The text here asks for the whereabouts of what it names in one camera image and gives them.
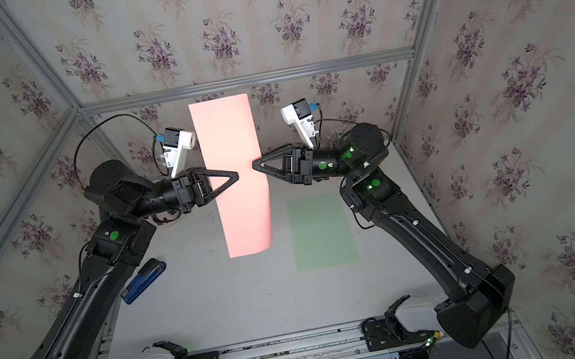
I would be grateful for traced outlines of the green paper sheet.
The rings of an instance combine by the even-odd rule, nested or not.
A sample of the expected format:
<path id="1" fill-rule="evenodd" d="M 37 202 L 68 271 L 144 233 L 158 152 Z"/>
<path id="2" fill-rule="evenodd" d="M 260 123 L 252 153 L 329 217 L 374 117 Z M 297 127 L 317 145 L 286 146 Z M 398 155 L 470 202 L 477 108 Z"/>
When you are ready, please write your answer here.
<path id="1" fill-rule="evenodd" d="M 342 200 L 335 192 L 286 202 L 299 272 L 356 263 L 357 244 Z"/>

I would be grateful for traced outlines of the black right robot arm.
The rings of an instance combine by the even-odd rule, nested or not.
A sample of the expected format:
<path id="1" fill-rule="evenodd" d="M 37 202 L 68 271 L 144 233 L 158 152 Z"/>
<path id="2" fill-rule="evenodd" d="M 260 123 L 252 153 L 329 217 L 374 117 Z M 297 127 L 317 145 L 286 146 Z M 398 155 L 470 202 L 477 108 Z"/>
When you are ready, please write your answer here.
<path id="1" fill-rule="evenodd" d="M 444 332 L 474 348 L 508 312 L 515 275 L 473 256 L 427 220 L 381 170 L 388 154 L 381 129 L 360 123 L 332 149 L 287 144 L 255 159 L 252 168 L 297 185 L 341 178 L 347 207 L 394 237 L 442 287 L 447 297 L 434 312 Z"/>

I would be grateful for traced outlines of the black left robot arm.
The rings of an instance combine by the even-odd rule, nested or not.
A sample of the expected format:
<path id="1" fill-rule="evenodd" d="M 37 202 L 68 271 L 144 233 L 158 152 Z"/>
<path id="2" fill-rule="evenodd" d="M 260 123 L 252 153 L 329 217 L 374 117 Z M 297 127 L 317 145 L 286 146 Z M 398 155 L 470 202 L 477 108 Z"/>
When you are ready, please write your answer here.
<path id="1" fill-rule="evenodd" d="M 109 312 L 146 255 L 157 215 L 206 206 L 238 178 L 234 171 L 195 167 L 154 183 L 119 160 L 99 165 L 84 196 L 99 207 L 102 221 L 85 245 L 71 296 L 30 359 L 89 359 Z M 188 359 L 188 354 L 160 341 L 129 359 Z"/>

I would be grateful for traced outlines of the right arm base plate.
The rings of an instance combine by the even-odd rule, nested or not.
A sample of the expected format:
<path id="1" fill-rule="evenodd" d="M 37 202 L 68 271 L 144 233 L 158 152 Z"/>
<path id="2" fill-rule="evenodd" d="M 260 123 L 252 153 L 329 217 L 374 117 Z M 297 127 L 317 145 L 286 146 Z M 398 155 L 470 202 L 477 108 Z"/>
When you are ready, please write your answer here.
<path id="1" fill-rule="evenodd" d="M 391 349 L 399 346 L 426 344 L 428 341 L 441 336 L 440 331 L 419 330 L 408 331 L 395 317 L 377 319 L 367 318 L 361 323 L 363 338 L 369 352 Z"/>

